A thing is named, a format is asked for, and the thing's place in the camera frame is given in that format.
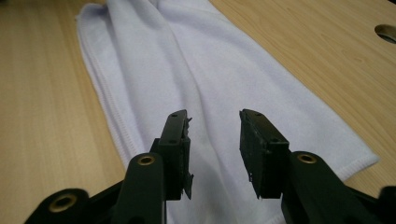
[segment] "wooden surface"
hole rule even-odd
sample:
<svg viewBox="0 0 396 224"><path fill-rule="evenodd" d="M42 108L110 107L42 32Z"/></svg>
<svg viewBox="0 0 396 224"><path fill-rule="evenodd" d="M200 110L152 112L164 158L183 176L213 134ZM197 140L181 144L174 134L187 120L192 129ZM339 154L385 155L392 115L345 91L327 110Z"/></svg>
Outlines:
<svg viewBox="0 0 396 224"><path fill-rule="evenodd" d="M380 156L347 183L376 196L396 185L396 45L378 24L396 26L386 0L211 0L325 101Z"/></svg>
<svg viewBox="0 0 396 224"><path fill-rule="evenodd" d="M78 47L75 16L86 2L93 1L0 2L4 223L22 223L57 190L93 195L123 178ZM373 195L394 185L396 45L374 28L396 25L396 6L386 0L212 2L381 156L348 185Z"/></svg>

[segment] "white towel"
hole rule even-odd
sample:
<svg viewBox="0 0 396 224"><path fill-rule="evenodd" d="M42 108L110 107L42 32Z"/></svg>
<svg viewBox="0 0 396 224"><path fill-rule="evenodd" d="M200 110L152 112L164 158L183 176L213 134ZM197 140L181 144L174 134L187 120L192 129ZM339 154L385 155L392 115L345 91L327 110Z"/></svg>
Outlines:
<svg viewBox="0 0 396 224"><path fill-rule="evenodd" d="M78 16L85 64L125 165L166 117L187 109L192 199L168 223L280 223L280 200L257 200L239 152L243 108L262 112L290 149L346 179L377 156L317 96L206 0L108 0Z"/></svg>

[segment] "towel fold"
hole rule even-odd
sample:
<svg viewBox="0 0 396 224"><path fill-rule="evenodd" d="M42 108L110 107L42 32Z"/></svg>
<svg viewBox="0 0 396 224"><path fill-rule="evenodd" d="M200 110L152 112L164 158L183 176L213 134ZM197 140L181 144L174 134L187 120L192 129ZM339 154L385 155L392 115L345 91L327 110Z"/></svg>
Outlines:
<svg viewBox="0 0 396 224"><path fill-rule="evenodd" d="M125 165L147 152L166 117L187 109L192 199L168 223L281 223L280 200L257 200L239 152L238 111L262 112L290 149L346 179L377 161L361 139L270 54L206 0L108 0L78 16L92 83Z"/></svg>

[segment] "wood grain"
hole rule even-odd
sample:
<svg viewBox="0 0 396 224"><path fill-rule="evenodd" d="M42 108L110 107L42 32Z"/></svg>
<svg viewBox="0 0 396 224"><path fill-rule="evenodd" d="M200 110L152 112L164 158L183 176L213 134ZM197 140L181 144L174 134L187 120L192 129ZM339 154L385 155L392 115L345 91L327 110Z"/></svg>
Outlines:
<svg viewBox="0 0 396 224"><path fill-rule="evenodd" d="M124 176L80 56L75 16L83 3L0 6L4 223L22 223L60 189L82 188L93 195Z"/></svg>
<svg viewBox="0 0 396 224"><path fill-rule="evenodd" d="M380 156L349 186L376 195L396 182L396 45L378 24L396 25L388 1L211 0L327 103Z"/></svg>
<svg viewBox="0 0 396 224"><path fill-rule="evenodd" d="M80 56L75 16L91 0L0 2L0 214L22 223L51 193L91 195L124 168ZM347 183L375 195L396 181L396 25L385 0L212 0L330 105L381 156Z"/></svg>

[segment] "table surface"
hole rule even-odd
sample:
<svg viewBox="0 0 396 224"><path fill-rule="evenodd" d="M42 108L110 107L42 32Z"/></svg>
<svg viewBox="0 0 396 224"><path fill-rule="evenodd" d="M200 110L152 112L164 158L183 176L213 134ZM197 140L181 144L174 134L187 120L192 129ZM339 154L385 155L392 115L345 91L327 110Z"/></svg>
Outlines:
<svg viewBox="0 0 396 224"><path fill-rule="evenodd" d="M22 223L51 193L90 195L125 169L82 61L75 16L92 0L0 2L0 214ZM346 183L371 195L396 182L396 25L386 0L212 0L380 156Z"/></svg>

